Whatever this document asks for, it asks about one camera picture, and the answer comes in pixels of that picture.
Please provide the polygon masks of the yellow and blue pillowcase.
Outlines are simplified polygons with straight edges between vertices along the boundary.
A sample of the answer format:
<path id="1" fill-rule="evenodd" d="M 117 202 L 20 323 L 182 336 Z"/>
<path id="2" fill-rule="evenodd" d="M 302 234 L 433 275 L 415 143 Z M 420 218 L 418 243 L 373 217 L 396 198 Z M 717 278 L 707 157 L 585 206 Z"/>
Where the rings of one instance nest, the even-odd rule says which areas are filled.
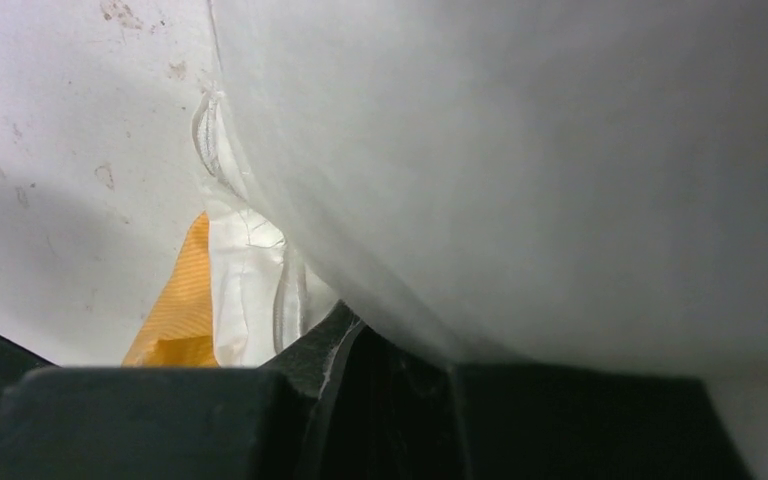
<path id="1" fill-rule="evenodd" d="M 139 329 L 125 367 L 216 367 L 205 213 L 190 226 L 172 274 Z"/>

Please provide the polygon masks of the white pillow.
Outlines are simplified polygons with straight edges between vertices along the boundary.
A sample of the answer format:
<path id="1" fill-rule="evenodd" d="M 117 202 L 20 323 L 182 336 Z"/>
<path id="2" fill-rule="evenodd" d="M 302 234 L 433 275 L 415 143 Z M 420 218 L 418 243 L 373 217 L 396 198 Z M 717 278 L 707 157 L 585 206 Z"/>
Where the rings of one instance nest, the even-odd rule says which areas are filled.
<path id="1" fill-rule="evenodd" d="M 701 379 L 768 479 L 768 1 L 214 1 L 254 209 L 434 359 Z"/>

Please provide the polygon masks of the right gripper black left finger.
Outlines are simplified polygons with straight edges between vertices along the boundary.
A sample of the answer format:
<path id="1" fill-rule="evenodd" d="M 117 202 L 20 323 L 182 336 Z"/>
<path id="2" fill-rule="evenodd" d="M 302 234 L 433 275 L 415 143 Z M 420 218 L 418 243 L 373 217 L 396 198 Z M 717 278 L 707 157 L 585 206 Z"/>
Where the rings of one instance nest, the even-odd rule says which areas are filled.
<path id="1" fill-rule="evenodd" d="M 45 367 L 0 398 L 0 479 L 316 479 L 347 307 L 255 368 Z"/>

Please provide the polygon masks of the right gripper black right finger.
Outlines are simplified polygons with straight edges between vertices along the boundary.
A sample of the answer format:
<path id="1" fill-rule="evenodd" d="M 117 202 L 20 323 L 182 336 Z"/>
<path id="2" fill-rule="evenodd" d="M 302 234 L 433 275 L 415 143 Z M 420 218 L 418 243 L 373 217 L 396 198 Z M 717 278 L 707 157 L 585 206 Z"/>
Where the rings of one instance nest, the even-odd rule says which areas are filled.
<path id="1" fill-rule="evenodd" d="M 746 479 L 702 385 L 541 364 L 441 369 L 367 327 L 341 355 L 324 479 Z"/>

